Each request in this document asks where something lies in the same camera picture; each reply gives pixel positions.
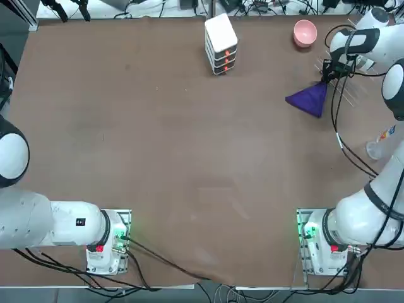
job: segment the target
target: gray floor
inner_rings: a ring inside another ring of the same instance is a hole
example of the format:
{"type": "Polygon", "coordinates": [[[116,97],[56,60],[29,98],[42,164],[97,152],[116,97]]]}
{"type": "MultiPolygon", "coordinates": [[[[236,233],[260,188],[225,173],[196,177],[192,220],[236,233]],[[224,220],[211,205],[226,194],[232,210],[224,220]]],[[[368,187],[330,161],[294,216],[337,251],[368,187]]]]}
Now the gray floor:
{"type": "MultiPolygon", "coordinates": [[[[39,0],[25,1],[30,9],[36,12],[39,0]]],[[[9,51],[12,58],[18,63],[24,49],[28,36],[28,27],[13,13],[0,4],[0,42],[9,51]]],[[[213,294],[218,284],[208,282],[203,284],[213,300],[213,294]]],[[[264,297],[268,292],[253,291],[246,292],[254,297],[264,297]]],[[[271,302],[280,303],[289,291],[278,294],[271,302]]],[[[105,298],[92,294],[86,290],[78,288],[9,288],[0,289],[0,303],[92,303],[104,302],[105,298]]],[[[376,302],[404,302],[404,292],[401,291],[358,291],[354,295],[340,294],[336,296],[315,295],[315,296],[293,296],[288,303],[297,302],[349,302],[349,303],[376,303],[376,302]]],[[[115,300],[115,302],[195,302],[209,303],[206,295],[199,287],[194,290],[161,290],[159,292],[138,292],[125,299],[115,300]]]]}

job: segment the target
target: pink bowl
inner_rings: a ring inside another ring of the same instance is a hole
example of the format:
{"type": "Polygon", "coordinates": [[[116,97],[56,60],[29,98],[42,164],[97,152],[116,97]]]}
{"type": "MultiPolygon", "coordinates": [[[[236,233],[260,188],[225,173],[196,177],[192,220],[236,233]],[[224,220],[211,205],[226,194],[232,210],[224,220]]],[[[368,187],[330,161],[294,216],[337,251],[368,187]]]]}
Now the pink bowl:
{"type": "Polygon", "coordinates": [[[309,47],[316,41],[317,28],[309,20],[299,20],[293,29],[293,38],[300,47],[309,47]]]}

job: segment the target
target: metal bracket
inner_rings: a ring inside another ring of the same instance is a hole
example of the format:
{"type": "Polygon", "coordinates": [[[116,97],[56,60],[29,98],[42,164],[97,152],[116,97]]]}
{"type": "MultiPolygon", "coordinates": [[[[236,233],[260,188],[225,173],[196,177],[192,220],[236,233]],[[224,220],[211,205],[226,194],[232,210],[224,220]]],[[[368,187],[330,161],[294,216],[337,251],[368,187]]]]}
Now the metal bracket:
{"type": "Polygon", "coordinates": [[[28,23],[28,30],[30,32],[36,32],[38,30],[38,21],[28,6],[26,6],[24,1],[8,0],[8,2],[14,7],[16,14],[21,17],[22,20],[28,23]]]}

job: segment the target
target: plastic bottle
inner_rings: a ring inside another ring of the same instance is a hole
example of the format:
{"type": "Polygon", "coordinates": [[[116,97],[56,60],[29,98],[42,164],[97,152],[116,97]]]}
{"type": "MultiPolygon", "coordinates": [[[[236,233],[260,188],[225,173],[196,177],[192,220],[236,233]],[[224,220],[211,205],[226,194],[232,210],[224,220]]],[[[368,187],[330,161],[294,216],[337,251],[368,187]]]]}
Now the plastic bottle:
{"type": "Polygon", "coordinates": [[[403,140],[404,122],[399,122],[380,133],[374,141],[367,142],[366,152],[373,160],[390,157],[403,140]]]}

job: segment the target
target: bottle label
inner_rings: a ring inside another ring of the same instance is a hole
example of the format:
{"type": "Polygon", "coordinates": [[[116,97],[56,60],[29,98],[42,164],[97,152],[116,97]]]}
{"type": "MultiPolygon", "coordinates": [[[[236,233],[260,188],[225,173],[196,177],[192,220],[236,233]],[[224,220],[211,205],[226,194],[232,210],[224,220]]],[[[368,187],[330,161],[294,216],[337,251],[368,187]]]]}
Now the bottle label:
{"type": "Polygon", "coordinates": [[[384,140],[384,139],[389,138],[392,134],[394,134],[395,131],[396,131],[396,126],[395,126],[395,125],[391,126],[389,129],[383,131],[383,132],[377,137],[376,142],[380,142],[380,141],[382,141],[382,140],[384,140]]]}

